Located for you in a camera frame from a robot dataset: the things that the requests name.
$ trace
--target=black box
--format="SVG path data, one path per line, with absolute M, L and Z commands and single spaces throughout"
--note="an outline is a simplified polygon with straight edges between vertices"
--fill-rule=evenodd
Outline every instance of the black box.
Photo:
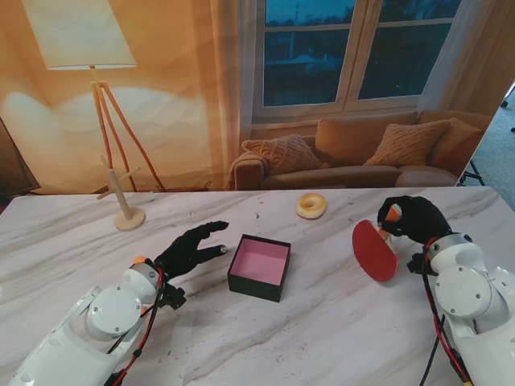
M 227 272 L 229 289 L 279 302 L 290 250 L 289 243 L 243 235 Z

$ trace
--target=lampshade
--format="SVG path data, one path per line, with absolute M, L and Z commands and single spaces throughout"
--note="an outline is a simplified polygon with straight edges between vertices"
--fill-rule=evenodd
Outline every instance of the lampshade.
M 23 0 L 48 69 L 134 67 L 109 0 Z

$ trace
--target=window frame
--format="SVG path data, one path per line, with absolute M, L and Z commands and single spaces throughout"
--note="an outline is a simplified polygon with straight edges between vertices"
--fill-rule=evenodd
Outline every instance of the window frame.
M 354 13 L 350 24 L 332 24 L 320 26 L 297 26 L 297 27 L 266 27 L 266 0 L 256 1 L 256 34 L 255 34 L 255 63 L 253 76 L 253 113 L 252 121 L 268 121 L 273 118 L 298 117 L 323 117 L 325 114 L 336 113 L 355 115 L 366 110 L 394 111 L 396 109 L 416 109 L 420 101 L 420 95 L 413 96 L 388 96 L 374 99 L 359 100 L 359 92 L 367 63 L 369 62 L 372 50 L 373 39 L 377 28 L 381 27 L 407 27 L 417 25 L 431 25 L 440 23 L 451 24 L 451 29 L 446 41 L 440 49 L 439 57 L 445 52 L 449 36 L 453 33 L 454 21 L 459 13 L 463 11 L 467 0 L 459 4 L 456 15 L 453 18 L 434 18 L 423 20 L 406 20 L 401 22 L 379 23 L 379 16 L 383 0 L 356 0 Z M 265 33 L 280 31 L 330 31 L 336 29 L 349 29 L 347 47 L 345 49 L 344 62 L 340 72 L 338 93 L 336 100 L 323 104 L 285 105 L 285 106 L 263 106 L 263 82 L 264 82 L 264 59 L 265 59 Z M 438 58 L 431 70 L 428 79 L 431 78 Z
M 360 29 L 365 17 L 366 4 L 369 0 L 356 0 L 352 21 L 346 24 L 328 24 L 320 26 L 293 26 L 293 27 L 267 27 L 266 0 L 257 0 L 256 9 L 256 53 L 253 82 L 253 119 L 306 116 L 318 113 L 337 113 L 344 108 L 346 92 L 350 85 L 352 66 L 360 38 Z M 344 62 L 340 71 L 338 93 L 334 102 L 321 104 L 263 106 L 263 82 L 265 62 L 265 33 L 290 31 L 334 31 L 349 30 L 347 47 L 345 48 Z
M 344 106 L 344 111 L 364 111 L 364 110 L 372 110 L 372 109 L 394 109 L 401 107 L 413 107 L 414 109 L 418 105 L 418 101 L 420 100 L 421 94 L 418 95 L 408 95 L 408 96 L 388 96 L 382 98 L 373 98 L 373 99 L 358 99 L 360 94 L 361 85 L 363 84 L 363 80 L 365 78 L 365 72 L 367 68 L 367 64 L 369 62 L 370 52 L 372 51 L 372 44 L 374 37 L 376 35 L 376 29 L 382 27 L 411 27 L 411 26 L 423 26 L 423 25 L 432 25 L 432 24 L 453 24 L 456 16 L 460 12 L 460 9 L 463 8 L 464 3 L 467 0 L 462 0 L 459 4 L 458 10 L 456 11 L 456 15 L 453 18 L 430 18 L 424 20 L 406 20 L 401 22 L 382 22 L 379 23 L 379 16 L 381 14 L 381 9 L 383 6 L 383 0 L 370 0 L 371 6 L 367 12 L 367 23 L 363 27 L 363 34 L 361 38 L 360 46 L 358 47 L 358 52 L 356 54 L 356 63 L 354 65 L 354 74 L 352 75 L 352 79 L 348 89 L 348 99 L 347 103 Z M 446 43 L 449 40 L 449 34 L 446 37 L 446 41 L 442 45 L 442 48 L 439 52 L 439 57 L 442 52 L 445 51 Z M 431 69 L 431 72 L 435 69 L 436 63 Z

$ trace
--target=red paddle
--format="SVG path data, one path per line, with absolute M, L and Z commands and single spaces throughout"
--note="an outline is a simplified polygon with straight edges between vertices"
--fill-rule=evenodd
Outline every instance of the red paddle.
M 397 221 L 401 217 L 399 207 L 392 206 L 385 220 Z M 389 233 L 377 229 L 372 221 L 360 221 L 352 233 L 354 254 L 361 268 L 375 281 L 390 281 L 399 266 L 397 255 L 385 239 Z

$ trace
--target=donut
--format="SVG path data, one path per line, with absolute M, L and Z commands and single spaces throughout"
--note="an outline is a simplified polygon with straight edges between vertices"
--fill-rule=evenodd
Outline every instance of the donut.
M 314 220 L 325 212 L 327 201 L 317 193 L 307 193 L 297 201 L 297 214 L 304 219 Z

